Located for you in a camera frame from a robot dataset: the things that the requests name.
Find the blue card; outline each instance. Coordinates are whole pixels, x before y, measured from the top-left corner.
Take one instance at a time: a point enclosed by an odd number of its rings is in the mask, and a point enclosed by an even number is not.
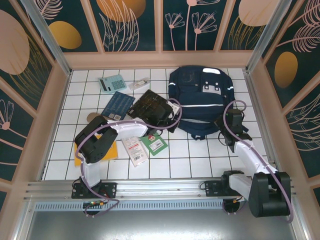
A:
[[[128,96],[124,93],[116,91],[101,115],[119,121],[123,120],[126,116],[126,112],[130,109],[134,103],[135,98]]]

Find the purple cable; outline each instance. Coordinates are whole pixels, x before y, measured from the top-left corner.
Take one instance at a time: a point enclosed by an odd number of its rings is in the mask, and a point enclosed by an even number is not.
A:
[[[262,163],[262,165],[265,167],[265,169],[268,170],[268,172],[271,174],[271,176],[273,177],[273,179],[275,180],[276,184],[279,186],[284,198],[285,198],[285,201],[286,201],[286,204],[288,205],[289,207],[289,211],[290,211],[290,218],[288,221],[286,221],[288,224],[292,223],[292,221],[294,220],[294,211],[292,209],[292,205],[290,203],[290,199],[284,189],[284,187],[282,186],[281,182],[278,180],[278,178],[276,177],[276,175],[272,172],[272,170],[269,168],[269,166],[267,165],[267,163],[265,162],[265,160],[260,156],[260,154],[258,153],[258,151],[252,147],[249,143],[245,142],[244,140],[242,140],[240,137],[238,137],[237,135],[235,135],[231,130],[230,128],[228,127],[228,124],[227,124],[227,120],[226,120],[226,115],[227,115],[227,111],[228,111],[228,108],[233,104],[233,103],[236,103],[236,102],[239,102],[239,103],[242,103],[244,104],[244,109],[242,111],[244,111],[246,108],[247,108],[247,105],[244,101],[241,101],[241,100],[234,100],[232,102],[230,102],[226,108],[224,109],[224,112],[223,112],[223,123],[224,123],[224,126],[225,128],[228,130],[228,132],[233,136],[235,137],[237,140],[239,140],[241,143],[243,143],[244,145],[246,145],[248,148],[250,148],[253,153],[259,158],[260,162]]]
[[[119,204],[119,200],[118,199],[115,199],[115,198],[109,198],[109,197],[105,197],[105,196],[102,196],[100,194],[98,194],[97,192],[93,191],[92,188],[89,186],[86,178],[85,178],[85,171],[84,171],[84,158],[82,156],[79,155],[79,151],[80,149],[82,148],[82,146],[85,144],[86,141],[88,141],[89,138],[91,138],[95,133],[99,132],[100,130],[102,129],[105,129],[105,128],[108,128],[108,127],[111,127],[111,126],[117,126],[117,125],[121,125],[121,124],[130,124],[130,123],[137,123],[137,124],[141,124],[141,125],[144,125],[144,126],[147,126],[149,128],[152,128],[152,129],[157,129],[157,130],[165,130],[165,129],[170,129],[172,127],[174,127],[175,125],[177,125],[180,120],[181,120],[181,117],[182,117],[182,106],[180,104],[180,102],[178,102],[176,99],[174,98],[169,98],[167,100],[168,101],[174,101],[176,104],[178,104],[179,106],[179,117],[178,119],[172,123],[171,125],[169,126],[164,126],[164,127],[159,127],[159,126],[152,126],[150,124],[147,124],[143,121],[136,121],[136,120],[125,120],[125,121],[120,121],[120,122],[112,122],[112,123],[108,123],[106,125],[103,125],[103,126],[100,126],[98,127],[95,131],[91,132],[80,144],[79,146],[77,146],[77,150],[75,151],[75,156],[77,158],[79,158],[81,160],[81,178],[82,178],[82,181],[83,183],[85,184],[85,186],[89,189],[90,192],[92,192],[94,195],[96,195],[97,197],[101,198],[101,199],[105,199],[105,200],[108,200],[108,201],[114,201],[116,202],[115,204],[113,204],[111,207],[109,207],[107,210],[105,211],[102,211],[101,213],[97,213],[96,215],[89,215],[87,213],[87,208],[84,210],[85,214],[87,217],[91,216],[92,218],[94,218],[94,216],[101,216],[101,215],[104,215],[106,214],[107,212],[109,212],[111,209],[113,209],[114,207],[116,207],[118,204]]]

